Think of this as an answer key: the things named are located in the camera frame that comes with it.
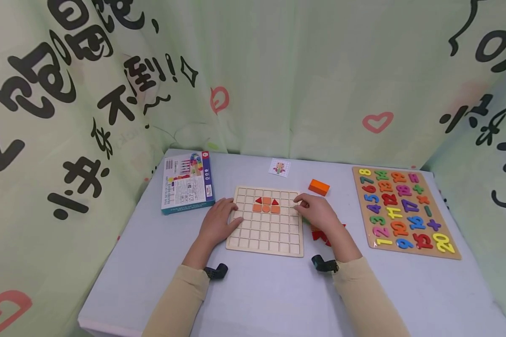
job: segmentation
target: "beige sleeve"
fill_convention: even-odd
[[[334,284],[341,296],[357,337],[410,336],[384,289],[363,257],[337,262]]]
[[[209,282],[204,270],[180,265],[152,312],[142,336],[189,336]]]

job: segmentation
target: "wooden grid board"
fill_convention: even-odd
[[[302,216],[293,208],[298,191],[238,186],[231,219],[244,220],[227,238],[227,249],[304,256]]]
[[[352,173],[371,248],[461,259],[421,173],[357,166]]]

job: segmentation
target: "right hand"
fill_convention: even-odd
[[[337,214],[326,199],[302,193],[294,199],[296,203],[299,201],[301,201],[300,205],[294,206],[294,209],[324,233],[343,228]]]

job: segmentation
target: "orange wooden block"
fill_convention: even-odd
[[[326,185],[315,179],[311,180],[311,184],[309,184],[310,191],[313,191],[322,196],[326,196],[326,193],[328,193],[328,189],[330,189],[330,185]]]

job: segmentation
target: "left hand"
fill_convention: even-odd
[[[239,217],[227,224],[232,210],[238,210],[238,206],[232,198],[219,199],[206,213],[197,240],[215,247],[219,242],[229,237],[244,220],[243,217]]]

